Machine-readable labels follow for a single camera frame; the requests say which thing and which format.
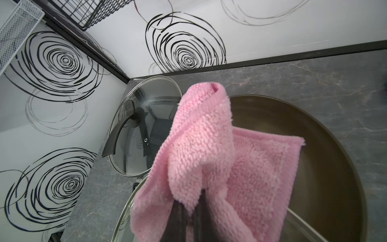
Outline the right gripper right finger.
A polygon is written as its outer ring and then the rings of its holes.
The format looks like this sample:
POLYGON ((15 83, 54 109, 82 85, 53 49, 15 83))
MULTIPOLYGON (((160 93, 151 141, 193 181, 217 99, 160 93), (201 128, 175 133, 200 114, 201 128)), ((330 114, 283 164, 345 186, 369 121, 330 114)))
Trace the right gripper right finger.
POLYGON ((215 230, 210 210, 207 205, 205 190, 201 191, 199 202, 193 213, 193 238, 195 242, 218 242, 219 238, 215 230))

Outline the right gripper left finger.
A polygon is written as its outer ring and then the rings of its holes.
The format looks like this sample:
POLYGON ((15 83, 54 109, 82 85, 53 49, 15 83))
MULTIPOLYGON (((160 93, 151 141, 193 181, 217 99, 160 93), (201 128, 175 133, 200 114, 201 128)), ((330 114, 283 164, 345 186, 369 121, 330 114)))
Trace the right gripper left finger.
POLYGON ((174 200, 168 222, 160 242, 186 242, 187 210, 174 200))

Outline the pink cloth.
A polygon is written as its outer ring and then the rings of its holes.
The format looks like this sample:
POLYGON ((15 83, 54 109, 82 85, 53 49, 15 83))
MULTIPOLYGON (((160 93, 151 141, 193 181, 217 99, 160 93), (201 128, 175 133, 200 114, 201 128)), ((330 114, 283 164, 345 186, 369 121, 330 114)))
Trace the pink cloth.
POLYGON ((140 242, 160 241, 174 201, 193 214, 204 192, 223 241, 279 241, 304 143, 234 127, 221 84, 191 86, 135 195, 132 232, 140 242))

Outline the glass pot lid black knob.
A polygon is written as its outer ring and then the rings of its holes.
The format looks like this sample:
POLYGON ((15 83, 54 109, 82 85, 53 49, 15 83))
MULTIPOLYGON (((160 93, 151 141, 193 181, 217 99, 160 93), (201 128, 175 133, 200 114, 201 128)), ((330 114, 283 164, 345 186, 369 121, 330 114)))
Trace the glass pot lid black knob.
MULTIPOLYGON (((137 238, 133 234, 130 226, 131 211, 135 201, 136 193, 142 188, 146 182, 148 175, 138 178, 133 185, 133 192, 130 195, 119 221, 115 227, 112 242, 136 242, 137 238)), ((286 222, 283 226, 281 234, 281 242, 296 242, 298 237, 301 237, 306 242, 326 242, 318 231, 316 231, 310 224, 308 224, 299 215, 293 212, 290 208, 287 209, 286 222)))

